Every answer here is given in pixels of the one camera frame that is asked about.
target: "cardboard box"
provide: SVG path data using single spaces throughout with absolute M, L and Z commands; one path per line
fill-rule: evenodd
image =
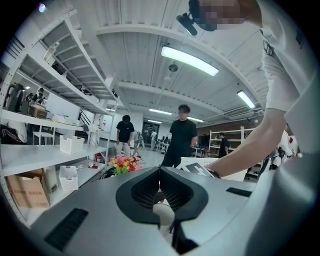
M 43 107 L 39 107 L 37 104 L 30 104 L 29 105 L 29 115 L 34 118 L 47 118 L 47 111 Z
M 16 205 L 25 208 L 49 208 L 49 193 L 42 169 L 6 177 Z

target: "gray surface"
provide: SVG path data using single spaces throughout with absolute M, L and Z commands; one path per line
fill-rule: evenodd
M 80 208 L 89 211 L 89 215 L 65 248 L 68 255 L 178 255 L 157 225 L 131 221 L 116 203 L 118 187 L 148 170 L 150 168 L 84 185 L 43 213 L 31 230 L 45 237 L 72 209 Z
M 197 219 L 183 222 L 186 238 L 202 245 L 226 226 L 245 205 L 248 197 L 233 194 L 230 187 L 253 191 L 256 183 L 218 179 L 168 167 L 180 176 L 201 185 L 208 193 L 208 203 Z

